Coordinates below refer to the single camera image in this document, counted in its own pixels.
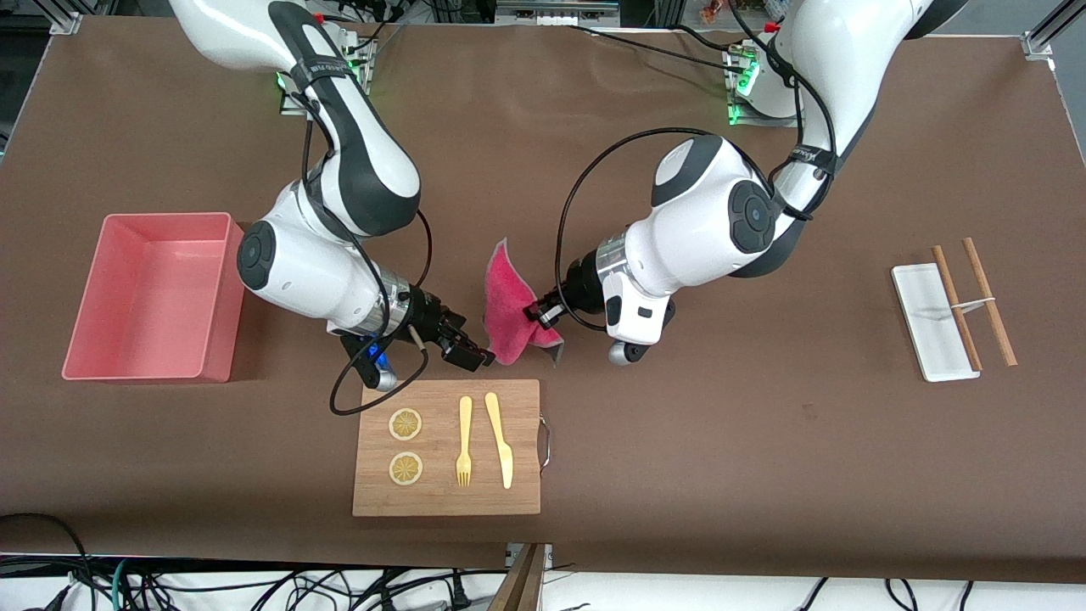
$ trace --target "wooden fork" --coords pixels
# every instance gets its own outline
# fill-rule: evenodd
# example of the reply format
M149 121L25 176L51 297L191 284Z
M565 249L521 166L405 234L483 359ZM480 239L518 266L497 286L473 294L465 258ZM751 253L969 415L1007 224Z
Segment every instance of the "wooden fork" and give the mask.
M471 397L460 397L460 456L456 459L456 483L462 488L471 485L471 457L468 440L471 437Z

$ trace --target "wooden chopstick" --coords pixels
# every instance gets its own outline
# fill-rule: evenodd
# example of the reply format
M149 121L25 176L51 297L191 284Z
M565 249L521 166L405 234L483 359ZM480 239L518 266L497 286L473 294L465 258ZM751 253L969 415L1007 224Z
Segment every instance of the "wooden chopstick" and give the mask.
M954 278L950 277L950 268L947 267L947 258L943 255L942 245L933 245L932 254L935 255L935 265L939 268L939 278L943 279L943 288L947 291L947 298L950 301L950 313L954 315L954 322L958 326L958 333L965 344L965 355L969 357L969 365L973 371L984 371L981 367L981 356L976 353L976 345L973 344L973 334L969 333L969 326L965 323L965 315L958 305L958 291L954 288Z
M985 275L984 267L981 266L981 257L976 254L976 246L973 244L973 238L965 238L961 240L961 243L965 246L965 254L969 255L969 264L973 267L973 275L976 276L976 283L981 284L981 294L985 298L988 298L988 301L985 301L984 307L988 310L988 320L992 322L993 333L996 334L996 342L999 344L999 353L1003 356L1003 364L1006 364L1007 367L1012 368L1018 365L1018 359L1014 357L1014 351L1011 348L1011 341L1007 338L1007 329L1003 328L1003 319L999 316L999 307L996 305L996 301L994 298L995 295L992 294L992 287L988 284L988 276ZM943 273L945 266L945 262L939 265L940 275ZM943 282L946 283L949 281L949 273L944 276Z

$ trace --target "metal frame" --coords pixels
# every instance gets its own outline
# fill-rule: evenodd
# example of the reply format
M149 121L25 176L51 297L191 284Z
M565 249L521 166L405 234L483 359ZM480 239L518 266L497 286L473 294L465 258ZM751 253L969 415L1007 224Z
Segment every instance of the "metal frame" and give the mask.
M1030 60L1047 60L1052 55L1051 42L1066 31L1086 12L1086 0L1061 0L1047 17L1022 35L1022 48Z
M70 35L79 29L83 15L113 14L116 0L34 0L52 23L49 34Z

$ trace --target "brown table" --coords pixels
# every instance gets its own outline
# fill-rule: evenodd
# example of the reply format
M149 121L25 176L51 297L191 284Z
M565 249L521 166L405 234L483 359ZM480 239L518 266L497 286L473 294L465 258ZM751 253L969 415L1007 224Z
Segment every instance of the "brown table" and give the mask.
M714 129L774 165L794 132L729 127L714 72L565 28L408 27L372 100L424 177L428 288L485 343L494 243L508 236L550 288L573 178L633 131ZM1086 581L1086 171L1051 73L1016 40L902 46L795 256L683 290L641 366L613 368L605 339L565 323L559 369L533 353L483 372L543 381L554 462L539 517L351 518L356 420L325 405L342 349L252 295L229 384L61 380L102 217L258 218L298 174L304 130L276 102L272 76L213 65L173 21L88 18L53 39L0 167L0 510L61 515L101 553L493 565L505 542L539 540L580 570ZM570 255L645 215L675 141L599 167ZM946 244L973 297L964 236L1022 365L998 367L981 319L984 375L926 384L889 268ZM414 275L422 244L413 226L371 252ZM0 542L66 550L46 526Z

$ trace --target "white tray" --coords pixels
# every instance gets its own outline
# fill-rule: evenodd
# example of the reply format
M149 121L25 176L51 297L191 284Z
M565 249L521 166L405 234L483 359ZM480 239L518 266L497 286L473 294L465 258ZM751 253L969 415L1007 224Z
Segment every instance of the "white tray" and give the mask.
M920 371L927 382L980 378L965 355L965 345L950 314L935 263L898 265L892 271L905 322L909 326Z

